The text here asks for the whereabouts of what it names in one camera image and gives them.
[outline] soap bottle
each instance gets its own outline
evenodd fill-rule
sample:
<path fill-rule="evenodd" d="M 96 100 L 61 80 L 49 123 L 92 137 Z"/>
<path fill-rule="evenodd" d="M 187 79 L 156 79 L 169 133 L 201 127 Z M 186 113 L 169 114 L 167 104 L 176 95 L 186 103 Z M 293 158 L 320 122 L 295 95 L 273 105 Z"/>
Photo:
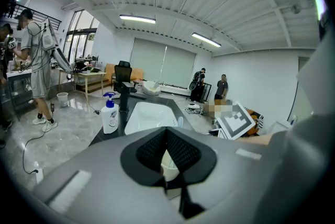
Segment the soap bottle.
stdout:
<path fill-rule="evenodd" d="M 115 93 L 111 92 L 104 94 L 104 96 L 109 97 L 106 106 L 101 109 L 105 134 L 113 133 L 118 127 L 119 105 L 114 104 L 114 101 L 111 98 L 114 95 Z"/>

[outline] sink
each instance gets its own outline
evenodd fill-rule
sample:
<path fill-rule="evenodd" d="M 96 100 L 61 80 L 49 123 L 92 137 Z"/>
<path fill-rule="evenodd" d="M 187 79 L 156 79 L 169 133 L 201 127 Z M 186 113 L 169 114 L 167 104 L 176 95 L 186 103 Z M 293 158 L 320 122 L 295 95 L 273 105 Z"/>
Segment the sink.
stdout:
<path fill-rule="evenodd" d="M 162 126 L 177 127 L 178 122 L 170 107 L 161 104 L 137 102 L 125 128 L 125 134 Z"/>

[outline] office chair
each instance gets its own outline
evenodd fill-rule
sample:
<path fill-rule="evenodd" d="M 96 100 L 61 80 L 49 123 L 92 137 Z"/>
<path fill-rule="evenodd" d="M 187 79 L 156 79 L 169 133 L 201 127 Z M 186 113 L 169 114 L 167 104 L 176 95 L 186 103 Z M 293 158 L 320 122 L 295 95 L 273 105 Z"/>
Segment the office chair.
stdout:
<path fill-rule="evenodd" d="M 130 67 L 129 62 L 120 61 L 118 65 L 115 65 L 114 69 L 115 69 L 114 91 L 121 93 L 122 82 L 130 83 L 132 68 Z M 132 88 L 131 92 L 136 93 L 137 90 L 135 88 Z"/>

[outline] faucet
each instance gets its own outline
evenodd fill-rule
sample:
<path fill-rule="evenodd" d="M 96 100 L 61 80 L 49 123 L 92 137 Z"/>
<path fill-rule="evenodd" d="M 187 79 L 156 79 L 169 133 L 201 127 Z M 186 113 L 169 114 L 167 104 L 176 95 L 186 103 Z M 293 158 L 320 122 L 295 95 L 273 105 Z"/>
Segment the faucet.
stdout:
<path fill-rule="evenodd" d="M 134 85 L 127 82 L 122 82 L 121 96 L 120 96 L 120 107 L 119 110 L 121 113 L 128 112 L 128 97 L 130 89 L 134 88 Z"/>

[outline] black metal railing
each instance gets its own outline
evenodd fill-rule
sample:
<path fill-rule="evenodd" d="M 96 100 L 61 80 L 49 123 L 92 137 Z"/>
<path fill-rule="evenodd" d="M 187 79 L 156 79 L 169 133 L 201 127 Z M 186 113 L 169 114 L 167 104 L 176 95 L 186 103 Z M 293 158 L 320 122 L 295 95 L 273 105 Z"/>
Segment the black metal railing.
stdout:
<path fill-rule="evenodd" d="M 19 16 L 24 9 L 30 9 L 31 12 L 32 12 L 32 19 L 34 21 L 42 22 L 42 21 L 46 20 L 47 18 L 49 18 L 50 22 L 51 22 L 51 25 L 52 25 L 54 30 L 58 30 L 59 25 L 62 22 L 62 21 L 60 21 L 56 18 L 50 17 L 46 14 L 43 14 L 43 13 L 38 12 L 36 10 L 33 10 L 29 7 L 25 7 L 23 5 L 19 5 L 19 4 L 9 2 L 7 7 L 8 7 L 7 12 L 3 13 L 3 17 L 15 18 L 16 16 Z"/>

